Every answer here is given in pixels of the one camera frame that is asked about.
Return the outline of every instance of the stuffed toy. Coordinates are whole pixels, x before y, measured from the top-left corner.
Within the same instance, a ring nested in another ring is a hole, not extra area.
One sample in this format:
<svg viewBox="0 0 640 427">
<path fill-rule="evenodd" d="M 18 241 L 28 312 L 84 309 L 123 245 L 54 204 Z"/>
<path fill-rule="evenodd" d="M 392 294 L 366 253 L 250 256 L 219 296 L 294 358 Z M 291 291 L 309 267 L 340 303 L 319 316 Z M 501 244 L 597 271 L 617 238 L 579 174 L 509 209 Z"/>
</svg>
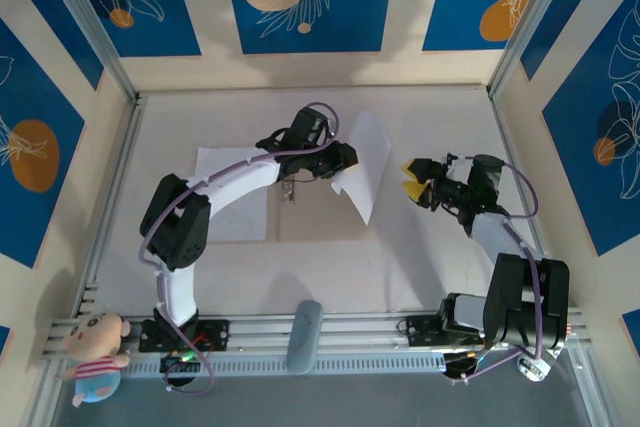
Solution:
<svg viewBox="0 0 640 427">
<path fill-rule="evenodd" d="M 118 314 L 92 315 L 73 328 L 62 343 L 78 364 L 60 375 L 76 381 L 74 407 L 83 402 L 100 402 L 113 395 L 120 385 L 120 369 L 129 365 L 127 354 L 118 354 L 122 337 L 131 325 Z"/>
</svg>

